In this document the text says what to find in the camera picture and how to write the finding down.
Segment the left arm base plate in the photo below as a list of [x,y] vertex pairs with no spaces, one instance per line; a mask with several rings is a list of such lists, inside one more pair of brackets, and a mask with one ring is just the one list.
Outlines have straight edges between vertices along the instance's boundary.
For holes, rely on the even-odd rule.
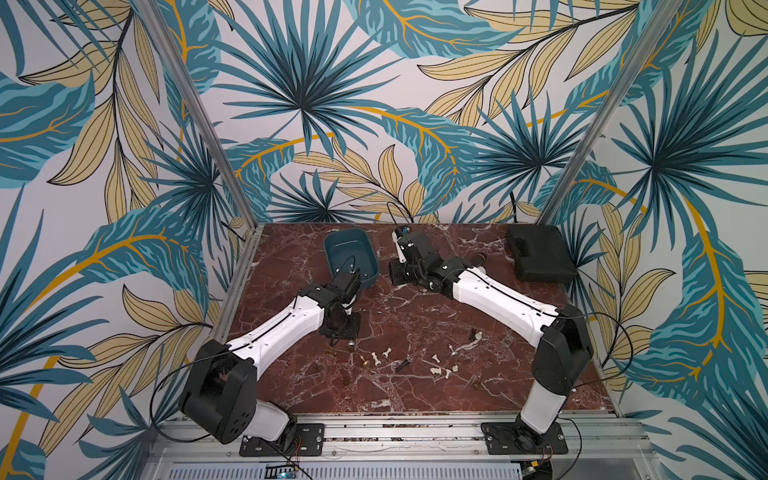
[[298,423],[289,425],[287,432],[275,441],[259,437],[244,436],[239,455],[241,457],[319,457],[325,440],[325,425],[322,423]]

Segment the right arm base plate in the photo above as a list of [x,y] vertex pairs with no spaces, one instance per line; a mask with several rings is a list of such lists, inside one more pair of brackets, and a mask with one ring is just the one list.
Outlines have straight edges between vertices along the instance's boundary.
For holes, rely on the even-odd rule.
[[537,433],[522,421],[484,422],[480,427],[489,455],[548,457],[569,452],[565,435],[557,422],[545,433]]

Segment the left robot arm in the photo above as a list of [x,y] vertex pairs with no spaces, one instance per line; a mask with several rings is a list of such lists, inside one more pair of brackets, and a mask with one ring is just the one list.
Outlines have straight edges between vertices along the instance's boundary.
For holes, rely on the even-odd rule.
[[325,285],[312,283],[283,310],[238,338],[205,343],[191,364],[179,397],[182,414],[222,444],[244,436],[274,445],[281,453],[297,438],[297,421],[284,409],[257,398],[269,366],[305,336],[354,340],[360,315],[353,311],[361,289],[357,271],[340,271]]

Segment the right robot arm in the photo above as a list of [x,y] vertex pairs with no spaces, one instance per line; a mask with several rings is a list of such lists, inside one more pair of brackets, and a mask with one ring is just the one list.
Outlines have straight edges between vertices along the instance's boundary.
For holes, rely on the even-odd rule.
[[412,284],[469,305],[499,321],[535,349],[534,383],[515,420],[531,438],[549,433],[592,361],[586,318],[577,308],[534,300],[459,257],[443,258],[426,233],[400,226],[392,233],[397,257],[389,271],[395,285]]

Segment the teal plastic storage box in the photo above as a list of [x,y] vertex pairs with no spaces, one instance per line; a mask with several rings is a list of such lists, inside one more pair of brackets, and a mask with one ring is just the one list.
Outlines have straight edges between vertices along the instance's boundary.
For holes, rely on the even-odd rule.
[[379,261],[367,233],[361,228],[336,231],[324,239],[324,251],[332,277],[358,272],[361,287],[372,287],[379,276]]

